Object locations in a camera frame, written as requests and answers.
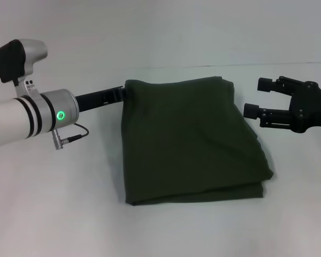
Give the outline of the dark green shirt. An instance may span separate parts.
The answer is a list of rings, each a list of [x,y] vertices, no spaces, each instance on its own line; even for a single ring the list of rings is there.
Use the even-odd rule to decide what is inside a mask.
[[[262,198],[273,176],[256,133],[221,77],[127,80],[121,120],[126,203]]]

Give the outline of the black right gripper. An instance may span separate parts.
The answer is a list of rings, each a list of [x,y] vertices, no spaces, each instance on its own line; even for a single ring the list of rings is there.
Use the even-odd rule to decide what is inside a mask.
[[[260,127],[273,129],[291,129],[296,133],[304,133],[311,127],[321,127],[321,89],[318,83],[302,82],[280,76],[277,80],[259,78],[257,90],[261,92],[277,92],[292,94],[287,110],[260,108],[254,104],[244,104],[243,117],[260,119]]]

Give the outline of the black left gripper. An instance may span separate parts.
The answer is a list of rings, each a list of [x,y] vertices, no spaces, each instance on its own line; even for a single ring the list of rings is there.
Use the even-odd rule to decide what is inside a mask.
[[[106,104],[114,104],[124,101],[126,89],[124,86],[109,88],[89,94],[76,96],[79,112],[84,112],[102,107]]]

